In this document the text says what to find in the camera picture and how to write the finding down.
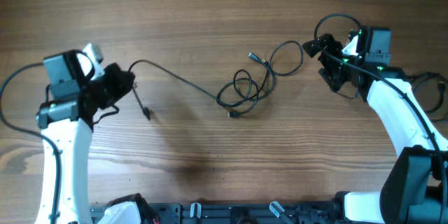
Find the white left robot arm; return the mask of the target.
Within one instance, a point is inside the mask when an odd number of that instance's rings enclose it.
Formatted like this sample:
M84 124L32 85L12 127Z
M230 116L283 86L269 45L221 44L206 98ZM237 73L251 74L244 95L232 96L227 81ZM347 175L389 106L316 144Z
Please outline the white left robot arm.
M91 223L88 199L88 153L94 119L99 110L111 109L131 89L135 76L116 63L102 67L99 47L49 56L43 65L52 98L36 115L45 139L44 173L37 223Z

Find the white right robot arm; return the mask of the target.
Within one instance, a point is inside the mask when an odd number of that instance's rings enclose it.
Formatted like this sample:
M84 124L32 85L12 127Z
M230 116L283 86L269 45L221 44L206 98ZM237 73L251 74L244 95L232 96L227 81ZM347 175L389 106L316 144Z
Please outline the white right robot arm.
M342 44L331 34L306 42L333 92L345 83L357 88L377 113L398 159L379 192L342 192L344 223L446 223L447 139L416 101L410 77L390 66L391 30L362 26Z

